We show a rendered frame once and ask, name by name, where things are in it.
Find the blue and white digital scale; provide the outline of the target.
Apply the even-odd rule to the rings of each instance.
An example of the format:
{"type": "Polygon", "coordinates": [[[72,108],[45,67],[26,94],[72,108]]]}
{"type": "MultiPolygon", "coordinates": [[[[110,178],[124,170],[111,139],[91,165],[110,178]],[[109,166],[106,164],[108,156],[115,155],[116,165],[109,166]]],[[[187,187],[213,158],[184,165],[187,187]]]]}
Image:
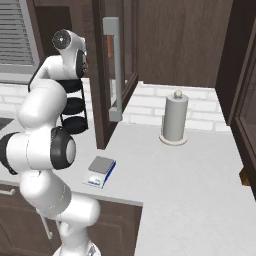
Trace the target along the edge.
{"type": "Polygon", "coordinates": [[[83,183],[103,188],[115,166],[115,160],[97,156],[85,172],[83,183]]]}

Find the dark brown cabinet door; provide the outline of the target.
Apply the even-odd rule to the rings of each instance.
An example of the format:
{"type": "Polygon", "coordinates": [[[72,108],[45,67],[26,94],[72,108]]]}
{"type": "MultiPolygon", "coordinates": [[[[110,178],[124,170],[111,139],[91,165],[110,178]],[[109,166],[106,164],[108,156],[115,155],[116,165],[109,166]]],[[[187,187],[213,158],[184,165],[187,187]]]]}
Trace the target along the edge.
{"type": "Polygon", "coordinates": [[[123,120],[138,83],[138,0],[92,0],[92,14],[90,87],[96,145],[104,149],[119,122],[109,120],[109,109],[116,106],[114,41],[112,36],[103,34],[103,18],[118,17],[120,23],[123,120]]]}

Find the dark brown base cabinet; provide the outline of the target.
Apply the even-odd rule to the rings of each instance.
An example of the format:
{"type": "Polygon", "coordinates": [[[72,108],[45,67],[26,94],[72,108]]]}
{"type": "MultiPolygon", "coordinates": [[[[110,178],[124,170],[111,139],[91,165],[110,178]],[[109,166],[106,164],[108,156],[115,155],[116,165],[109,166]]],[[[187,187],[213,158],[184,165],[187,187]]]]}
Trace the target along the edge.
{"type": "MultiPolygon", "coordinates": [[[[0,189],[16,190],[12,196],[0,195],[0,256],[52,256],[61,245],[57,224],[46,220],[53,233],[49,240],[39,214],[19,188],[0,184],[0,189]]],[[[101,255],[134,256],[142,208],[103,200],[100,206],[100,218],[88,233],[101,255]]]]}

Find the dark brown tall cabinet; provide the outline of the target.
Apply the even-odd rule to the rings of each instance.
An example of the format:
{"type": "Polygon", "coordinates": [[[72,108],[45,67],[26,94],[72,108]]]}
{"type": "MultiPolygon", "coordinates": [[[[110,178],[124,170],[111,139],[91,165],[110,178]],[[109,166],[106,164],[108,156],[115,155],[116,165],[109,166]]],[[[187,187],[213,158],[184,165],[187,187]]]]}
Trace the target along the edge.
{"type": "Polygon", "coordinates": [[[256,0],[234,0],[215,90],[256,201],[256,0]]]}

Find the grey paper towel roll holder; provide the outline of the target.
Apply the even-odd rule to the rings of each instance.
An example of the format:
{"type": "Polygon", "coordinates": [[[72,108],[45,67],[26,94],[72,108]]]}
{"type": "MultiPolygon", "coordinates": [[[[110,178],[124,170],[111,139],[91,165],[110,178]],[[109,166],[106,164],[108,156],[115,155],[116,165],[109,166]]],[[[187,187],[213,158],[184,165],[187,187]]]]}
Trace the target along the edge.
{"type": "Polygon", "coordinates": [[[165,112],[162,116],[160,140],[171,146],[180,146],[187,141],[184,133],[189,98],[176,90],[166,97],[165,112]]]}

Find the brown wooden object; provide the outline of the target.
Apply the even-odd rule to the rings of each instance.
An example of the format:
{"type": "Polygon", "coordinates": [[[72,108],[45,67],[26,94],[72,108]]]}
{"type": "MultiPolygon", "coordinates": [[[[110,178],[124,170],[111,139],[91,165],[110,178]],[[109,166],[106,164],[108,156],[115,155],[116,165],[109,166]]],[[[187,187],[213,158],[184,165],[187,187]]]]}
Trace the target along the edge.
{"type": "Polygon", "coordinates": [[[239,177],[240,177],[242,185],[250,186],[250,183],[249,183],[249,180],[248,180],[248,177],[247,177],[247,173],[246,173],[244,167],[241,169],[241,171],[239,173],[239,177]]]}

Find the grey window blinds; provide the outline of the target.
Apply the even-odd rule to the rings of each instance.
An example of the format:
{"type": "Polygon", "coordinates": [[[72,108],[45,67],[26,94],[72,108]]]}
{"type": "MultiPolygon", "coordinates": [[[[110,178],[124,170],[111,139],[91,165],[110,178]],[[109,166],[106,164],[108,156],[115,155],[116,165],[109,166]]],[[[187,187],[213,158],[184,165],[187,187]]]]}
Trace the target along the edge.
{"type": "Polygon", "coordinates": [[[39,52],[32,0],[0,0],[0,82],[27,84],[39,52]]]}

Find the dark brown wall cabinet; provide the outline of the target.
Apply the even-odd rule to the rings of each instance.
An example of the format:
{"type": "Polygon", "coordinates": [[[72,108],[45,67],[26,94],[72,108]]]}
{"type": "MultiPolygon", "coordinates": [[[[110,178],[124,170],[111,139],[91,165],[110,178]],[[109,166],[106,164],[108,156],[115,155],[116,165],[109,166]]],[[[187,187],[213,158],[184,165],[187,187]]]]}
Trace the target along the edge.
{"type": "MultiPolygon", "coordinates": [[[[62,28],[93,44],[92,0],[32,0],[39,56],[56,53],[62,28]]],[[[146,84],[213,87],[234,0],[138,0],[138,79],[146,84]]]]}

